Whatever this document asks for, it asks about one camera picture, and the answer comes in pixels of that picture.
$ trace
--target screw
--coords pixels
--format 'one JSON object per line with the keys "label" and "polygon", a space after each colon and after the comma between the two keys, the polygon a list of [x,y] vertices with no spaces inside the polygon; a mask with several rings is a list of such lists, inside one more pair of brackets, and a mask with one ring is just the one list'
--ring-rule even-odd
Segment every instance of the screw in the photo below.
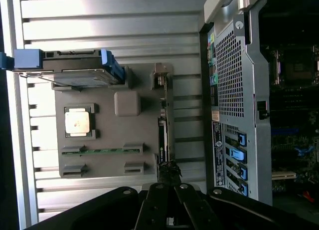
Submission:
{"label": "screw", "polygon": [[181,188],[181,189],[187,189],[187,188],[188,188],[188,185],[187,185],[187,184],[182,184],[182,185],[180,185],[180,188]]}
{"label": "screw", "polygon": [[213,191],[213,193],[215,193],[215,194],[221,194],[222,191],[221,191],[220,189],[215,189],[215,190]]}
{"label": "screw", "polygon": [[242,29],[244,27],[244,23],[241,21],[238,21],[235,23],[235,26],[237,29]]}

